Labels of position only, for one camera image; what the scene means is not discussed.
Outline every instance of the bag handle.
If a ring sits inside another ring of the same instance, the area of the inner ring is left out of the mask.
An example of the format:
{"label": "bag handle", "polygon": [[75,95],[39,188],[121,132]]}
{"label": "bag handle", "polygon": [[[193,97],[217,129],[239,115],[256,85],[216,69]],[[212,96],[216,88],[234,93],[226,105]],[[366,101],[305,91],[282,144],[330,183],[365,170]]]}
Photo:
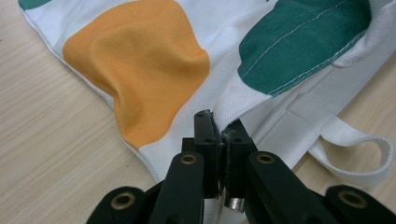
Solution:
{"label": "bag handle", "polygon": [[382,155],[380,167],[378,169],[365,173],[350,172],[332,165],[322,144],[317,140],[313,146],[308,149],[309,153],[338,178],[353,185],[368,187],[381,182],[389,174],[394,148],[388,139],[359,132],[336,116],[333,116],[326,122],[322,127],[320,135],[326,141],[340,147],[352,147],[359,143],[374,142],[381,150]]}

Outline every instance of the stitching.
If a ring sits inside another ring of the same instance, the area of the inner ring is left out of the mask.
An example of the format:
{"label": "stitching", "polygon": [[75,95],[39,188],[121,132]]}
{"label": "stitching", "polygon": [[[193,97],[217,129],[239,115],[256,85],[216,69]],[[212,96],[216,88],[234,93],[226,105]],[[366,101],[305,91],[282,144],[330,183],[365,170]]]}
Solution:
{"label": "stitching", "polygon": [[334,7],[330,7],[330,8],[327,8],[326,10],[321,11],[315,18],[311,19],[310,21],[304,21],[303,23],[301,23],[301,24],[299,24],[298,26],[296,26],[296,28],[294,28],[293,30],[291,30],[291,31],[288,32],[287,34],[281,36],[273,45],[271,45],[268,49],[265,50],[265,52],[256,60],[256,62],[254,62],[253,65],[251,65],[251,66],[249,67],[249,69],[246,71],[246,73],[245,73],[244,75],[242,75],[241,79],[244,79],[244,77],[247,76],[247,75],[250,73],[250,71],[253,69],[253,67],[255,67],[256,64],[262,59],[262,57],[263,57],[270,49],[272,49],[276,44],[278,44],[281,40],[283,40],[284,38],[286,38],[286,37],[289,36],[289,35],[292,35],[295,31],[297,31],[298,29],[300,29],[300,27],[302,27],[303,25],[305,25],[305,24],[307,24],[307,23],[309,23],[309,22],[312,22],[312,21],[317,20],[317,19],[318,19],[321,15],[323,15],[324,13],[326,13],[326,12],[328,12],[328,11],[330,11],[330,10],[333,10],[333,9],[339,7],[341,4],[345,3],[345,1],[346,1],[346,0],[343,0],[342,2],[339,2],[339,3],[338,3],[337,5],[335,5]]}
{"label": "stitching", "polygon": [[357,35],[355,35],[343,48],[341,48],[340,50],[338,50],[331,58],[327,59],[326,61],[317,64],[316,66],[312,67],[311,69],[309,69],[308,71],[301,73],[300,75],[298,75],[297,77],[295,77],[294,79],[292,79],[291,81],[285,83],[284,85],[276,88],[275,90],[269,91],[268,94],[271,95],[273,92],[278,91],[279,89],[282,89],[284,87],[286,87],[287,85],[289,85],[290,83],[294,82],[296,79],[302,77],[305,74],[310,73],[311,71],[315,70],[318,67],[321,67],[323,64],[328,63],[330,61],[332,61],[334,58],[338,57],[338,55],[344,51],[344,49],[348,48],[352,43],[355,42],[355,40],[359,37],[361,37],[364,34],[365,30],[358,33]]}

